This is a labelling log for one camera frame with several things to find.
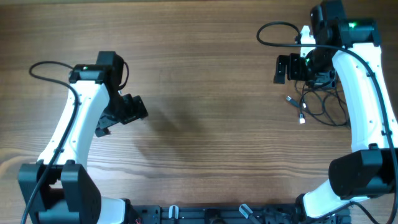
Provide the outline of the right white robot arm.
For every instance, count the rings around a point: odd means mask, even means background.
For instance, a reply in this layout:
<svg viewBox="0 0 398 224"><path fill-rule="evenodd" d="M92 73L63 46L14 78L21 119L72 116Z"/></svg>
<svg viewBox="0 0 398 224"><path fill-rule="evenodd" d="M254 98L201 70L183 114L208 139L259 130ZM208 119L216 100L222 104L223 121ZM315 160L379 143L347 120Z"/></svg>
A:
<svg viewBox="0 0 398 224"><path fill-rule="evenodd" d="M297 198L294 223L341 222L362 201L397 193L397 120L381 68L373 19L348 19L341 1L323 1L298 31L297 54L277 58L274 82L312 90L340 81L351 126L351 153L331 162L328 180Z"/></svg>

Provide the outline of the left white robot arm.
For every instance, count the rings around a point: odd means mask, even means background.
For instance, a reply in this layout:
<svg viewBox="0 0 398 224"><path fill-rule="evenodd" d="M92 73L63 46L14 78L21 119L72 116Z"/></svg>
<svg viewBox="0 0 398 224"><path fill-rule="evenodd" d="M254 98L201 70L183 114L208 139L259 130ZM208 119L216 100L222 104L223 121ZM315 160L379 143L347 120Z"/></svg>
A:
<svg viewBox="0 0 398 224"><path fill-rule="evenodd" d="M101 195L88 175L95 136L147 117L140 96L122 95L129 71L116 52L100 51L94 64L69 66L68 100L54 134L34 164L23 164L18 183L25 201L21 222L142 223L128 199Z"/></svg>

